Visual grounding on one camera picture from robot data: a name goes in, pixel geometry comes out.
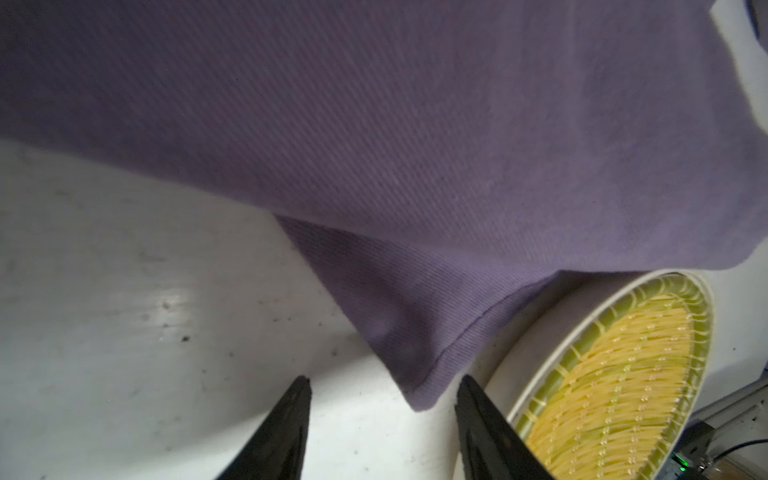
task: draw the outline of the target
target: yellow woven plate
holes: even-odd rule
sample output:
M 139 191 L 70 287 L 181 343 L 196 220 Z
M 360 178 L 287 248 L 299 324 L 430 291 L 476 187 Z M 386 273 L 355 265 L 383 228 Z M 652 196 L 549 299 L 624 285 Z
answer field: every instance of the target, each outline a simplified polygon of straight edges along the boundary
M 570 345 L 515 430 L 558 480 L 652 480 L 693 407 L 711 326 L 684 275 L 635 287 Z

